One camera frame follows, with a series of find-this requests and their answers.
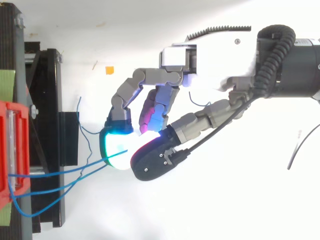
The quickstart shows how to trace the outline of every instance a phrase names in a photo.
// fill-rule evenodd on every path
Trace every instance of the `orange sticker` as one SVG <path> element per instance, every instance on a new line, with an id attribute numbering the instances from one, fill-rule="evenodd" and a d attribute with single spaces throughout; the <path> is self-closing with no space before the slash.
<path id="1" fill-rule="evenodd" d="M 105 67 L 105 73 L 107 75 L 112 75 L 115 72 L 115 68 L 113 66 L 106 66 Z"/>

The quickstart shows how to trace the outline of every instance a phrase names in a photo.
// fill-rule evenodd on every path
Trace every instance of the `blue wire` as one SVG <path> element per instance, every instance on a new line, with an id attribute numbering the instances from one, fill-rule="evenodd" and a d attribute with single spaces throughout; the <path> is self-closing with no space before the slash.
<path id="1" fill-rule="evenodd" d="M 90 154 L 89 154 L 89 156 L 86 158 L 86 164 L 85 164 L 85 166 L 88 166 L 88 164 L 89 164 L 89 159 L 90 159 L 90 157 L 92 156 L 92 149 L 91 149 L 91 146 L 90 146 L 90 141 L 89 141 L 89 139 L 87 138 L 87 136 L 84 134 L 84 131 L 82 130 L 83 127 L 82 127 L 82 125 L 81 125 L 81 123 L 80 123 L 80 121 L 79 121 L 79 105 L 80 105 L 80 102 L 81 102 L 81 98 L 82 98 L 82 97 L 79 98 L 78 104 L 77 104 L 77 106 L 76 106 L 76 116 L 77 116 L 77 119 L 78 119 L 78 123 L 79 123 L 79 125 L 80 125 L 80 131 L 81 131 L 82 135 L 84 136 L 85 140 L 87 141 L 88 147 L 89 147 L 89 150 L 90 150 Z M 81 170 L 81 172 L 80 172 L 80 178 L 82 177 L 82 174 L 83 174 L 84 170 L 85 170 L 85 169 L 82 169 L 82 170 Z"/>
<path id="2" fill-rule="evenodd" d="M 190 98 L 190 101 L 194 104 L 194 105 L 197 105 L 199 107 L 206 107 L 208 105 L 211 105 L 211 102 L 209 101 L 206 105 L 200 105 L 198 103 L 195 103 L 194 101 L 192 101 L 192 98 L 191 98 L 191 93 L 189 92 L 189 98 Z"/>
<path id="3" fill-rule="evenodd" d="M 117 155 L 120 155 L 120 154 L 123 154 L 123 153 L 127 152 L 127 150 L 126 150 L 126 151 L 123 151 L 123 152 L 119 152 L 119 153 L 114 154 L 114 155 L 112 155 L 112 156 L 110 156 L 110 157 L 106 157 L 106 158 L 103 158 L 103 159 L 101 159 L 101 160 L 98 160 L 98 161 L 96 161 L 96 162 L 93 162 L 93 163 L 90 163 L 90 164 L 89 164 L 89 158 L 92 156 L 93 152 L 92 152 L 92 149 L 91 149 L 91 146 L 90 146 L 90 141 L 88 140 L 87 136 L 84 134 L 84 132 L 83 132 L 82 129 L 84 129 L 85 131 L 87 131 L 87 130 L 86 130 L 84 127 L 82 127 L 82 125 L 81 125 L 81 123 L 80 123 L 80 121 L 79 121 L 79 104 L 80 104 L 80 102 L 81 102 L 81 97 L 80 97 L 80 99 L 79 99 L 79 102 L 78 102 L 77 108 L 76 108 L 77 119 L 78 119 L 78 122 L 79 122 L 79 125 L 80 125 L 80 131 L 81 131 L 82 135 L 85 137 L 85 139 L 86 139 L 86 141 L 87 141 L 87 143 L 88 143 L 89 150 L 90 150 L 90 155 L 89 155 L 88 158 L 86 159 L 86 165 L 85 165 L 85 166 L 82 166 L 82 167 L 78 167 L 78 168 L 76 168 L 76 169 L 69 170 L 69 171 L 53 172 L 53 173 L 42 174 L 42 175 L 9 174 L 9 175 L 8 175 L 9 177 L 42 178 L 42 177 L 50 177 L 50 176 L 55 176 L 55 175 L 60 175 L 60 174 L 72 173 L 72 172 L 81 170 L 80 176 L 79 176 L 75 181 L 69 183 L 69 184 L 66 185 L 66 186 L 63 186 L 63 187 L 60 187 L 60 188 L 56 188 L 56 189 L 52 189 L 52 190 L 48 190 L 48 191 L 31 192 L 31 193 L 24 194 L 25 196 L 24 196 L 24 195 L 19 195 L 18 198 L 21 198 L 21 197 L 23 197 L 23 196 L 26 197 L 26 196 L 31 196 L 31 195 L 40 195 L 40 194 L 45 194 L 45 193 L 52 193 L 52 192 L 60 191 L 60 190 L 65 189 L 65 188 L 67 188 L 67 187 L 70 186 L 70 188 L 68 188 L 68 190 L 67 190 L 65 193 L 63 193 L 58 199 L 56 199 L 54 202 L 52 202 L 51 204 L 49 204 L 48 206 L 46 206 L 45 208 L 43 208 L 42 210 L 40 210 L 40 211 L 38 211 L 38 212 L 36 212 L 36 213 L 34 213 L 34 214 L 26 214 L 26 213 L 24 213 L 24 212 L 21 210 L 21 208 L 19 207 L 19 205 L 18 205 L 18 203 L 17 203 L 17 199 L 16 199 L 17 197 L 15 196 L 14 191 L 13 191 L 13 189 L 12 189 L 10 179 L 8 178 L 8 186 L 9 186 L 10 196 L 11 196 L 11 198 L 12 198 L 13 204 L 14 204 L 14 206 L 16 207 L 17 211 L 18 211 L 22 216 L 24 216 L 24 217 L 33 218 L 33 217 L 36 217 L 36 216 L 42 214 L 43 212 L 47 211 L 47 210 L 48 210 L 49 208 L 51 208 L 53 205 L 55 205 L 56 203 L 58 203 L 62 198 L 64 198 L 65 195 L 76 185 L 77 182 L 79 182 L 80 180 L 82 180 L 82 179 L 84 179 L 84 178 L 92 175 L 93 173 L 96 173 L 97 171 L 105 168 L 107 165 L 104 165 L 104 166 L 98 168 L 97 170 L 92 171 L 91 173 L 88 173 L 88 174 L 86 174 L 85 176 L 82 176 L 82 175 L 83 175 L 83 171 L 84 171 L 85 168 L 90 167 L 90 166 L 92 166 L 92 165 L 94 165 L 94 164 L 98 164 L 98 163 L 100 163 L 100 162 L 102 162 L 102 161 L 104 161 L 104 160 L 107 160 L 107 159 L 109 159 L 109 158 L 112 158 L 112 157 L 115 157 L 115 156 L 117 156 Z"/>
<path id="4" fill-rule="evenodd" d="M 23 198 L 23 197 L 28 197 L 28 196 L 33 196 L 33 195 L 42 195 L 42 194 L 50 194 L 50 193 L 54 193 L 54 192 L 58 192 L 60 190 L 63 190 L 63 189 L 66 189 L 68 187 L 70 187 L 71 185 L 73 184 L 76 184 L 77 182 L 81 181 L 82 179 L 85 179 L 87 177 L 89 177 L 90 175 L 100 171 L 101 169 L 107 167 L 108 165 L 103 165 L 102 167 L 78 178 L 77 180 L 75 181 L 72 181 L 70 182 L 69 184 L 65 185 L 65 186 L 62 186 L 62 187 L 58 187 L 58 188 L 55 188 L 55 189 L 51 189 L 51 190 L 46 190 L 46 191 L 33 191 L 33 192 L 30 192 L 30 193 L 26 193 L 26 194 L 21 194 L 21 195 L 15 195 L 15 198 L 19 199 L 19 198 Z"/>
<path id="5" fill-rule="evenodd" d="M 82 97 L 80 97 L 80 99 L 79 99 L 79 101 L 78 101 L 78 105 L 77 105 L 77 107 L 76 107 L 76 117 L 77 117 L 77 119 L 78 119 L 78 123 L 79 123 L 79 125 L 80 125 L 80 129 L 85 130 L 88 134 L 97 135 L 97 134 L 99 134 L 101 131 L 98 131 L 98 132 L 89 131 L 89 130 L 87 130 L 84 126 L 82 126 L 81 123 L 80 123 L 80 119 L 79 119 L 79 104 L 80 104 L 81 98 L 82 98 Z"/>
<path id="6" fill-rule="evenodd" d="M 57 202 L 59 202 L 75 186 L 75 184 L 73 184 L 67 191 L 65 191 L 64 194 L 62 194 L 57 200 L 55 200 L 50 205 L 46 206 L 44 209 L 42 209 L 34 214 L 26 214 L 21 210 L 21 208 L 19 207 L 19 205 L 17 203 L 17 199 L 16 199 L 16 196 L 14 194 L 14 191 L 12 189 L 11 182 L 9 179 L 8 179 L 8 185 L 9 185 L 10 195 L 11 195 L 11 198 L 12 198 L 12 201 L 13 201 L 15 208 L 22 216 L 27 217 L 27 218 L 33 218 L 33 217 L 38 216 L 38 215 L 42 214 L 43 212 L 47 211 L 49 208 L 51 208 L 53 205 L 55 205 Z"/>
<path id="7" fill-rule="evenodd" d="M 79 171 L 79 170 L 83 170 L 83 169 L 86 169 L 88 167 L 91 167 L 93 165 L 96 165 L 98 163 L 101 163 L 103 161 L 106 161 L 108 160 L 109 158 L 113 158 L 113 157 L 116 157 L 120 154 L 124 154 L 126 153 L 128 150 L 124 150 L 122 152 L 119 152 L 117 154 L 114 154 L 112 156 L 109 156 L 109 157 L 105 157 L 105 158 L 102 158 L 98 161 L 95 161 L 95 162 L 92 162 L 88 165 L 84 165 L 84 166 L 81 166 L 81 167 L 78 167 L 78 168 L 75 168 L 75 169 L 71 169 L 71 170 L 68 170 L 68 171 L 58 171 L 58 172 L 52 172 L 52 173 L 48 173 L 48 174 L 40 174 L 40 175 L 22 175 L 22 174 L 8 174 L 9 177 L 16 177 L 16 178 L 31 178 L 31 179 L 36 179 L 36 178 L 46 178 L 46 177 L 51 177 L 51 176 L 56 176 L 56 175 L 61 175 L 61 174 L 69 174 L 69 173 L 73 173 L 73 172 L 76 172 L 76 171 Z"/>
<path id="8" fill-rule="evenodd" d="M 82 129 L 83 130 L 85 130 L 88 134 L 92 134 L 92 135 L 97 135 L 97 134 L 99 134 L 101 131 L 98 131 L 98 132 L 91 132 L 91 131 L 89 131 L 89 130 L 87 130 L 87 129 L 85 129 L 85 127 L 83 126 L 82 127 Z"/>

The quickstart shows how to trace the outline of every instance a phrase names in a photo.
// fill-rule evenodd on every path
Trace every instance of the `screw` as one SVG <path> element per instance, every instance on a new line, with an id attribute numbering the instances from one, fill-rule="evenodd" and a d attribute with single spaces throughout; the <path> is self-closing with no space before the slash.
<path id="1" fill-rule="evenodd" d="M 39 110 L 36 108 L 35 105 L 31 105 L 30 107 L 30 115 L 32 119 L 36 119 L 37 115 L 39 114 Z"/>
<path id="2" fill-rule="evenodd" d="M 56 56 L 56 61 L 58 62 L 58 64 L 62 64 L 64 62 L 64 57 L 61 54 L 58 54 Z"/>
<path id="3" fill-rule="evenodd" d="M 26 26 L 24 24 L 24 17 L 21 13 L 17 14 L 14 19 L 15 25 L 20 29 L 25 29 Z"/>

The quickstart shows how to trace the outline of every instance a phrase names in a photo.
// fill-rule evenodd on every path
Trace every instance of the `red bracket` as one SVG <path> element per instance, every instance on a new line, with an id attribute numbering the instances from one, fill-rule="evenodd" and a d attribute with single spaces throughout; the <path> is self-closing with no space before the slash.
<path id="1" fill-rule="evenodd" d="M 8 186 L 7 111 L 15 112 L 16 173 L 30 174 L 29 161 L 29 109 L 21 104 L 0 101 L 0 209 L 12 202 Z M 15 195 L 30 188 L 30 178 L 18 177 Z"/>

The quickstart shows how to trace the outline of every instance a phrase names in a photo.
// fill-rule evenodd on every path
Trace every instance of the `ridged black strip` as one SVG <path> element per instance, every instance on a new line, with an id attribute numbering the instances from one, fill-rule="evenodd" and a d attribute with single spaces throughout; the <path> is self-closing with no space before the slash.
<path id="1" fill-rule="evenodd" d="M 217 33 L 217 32 L 224 32 L 224 31 L 241 31 L 241 32 L 250 32 L 251 26 L 214 26 L 214 27 L 208 27 L 204 30 L 195 32 L 193 34 L 188 35 L 186 38 L 188 41 L 200 38 L 207 34 Z"/>
<path id="2" fill-rule="evenodd" d="M 12 4 L 0 6 L 0 70 L 15 69 L 15 9 Z"/>
<path id="3" fill-rule="evenodd" d="M 2 3 L 0 6 L 0 70 L 15 69 L 15 15 L 15 5 Z M 21 229 L 21 215 L 12 205 L 10 226 L 0 226 L 0 240 L 21 240 Z"/>

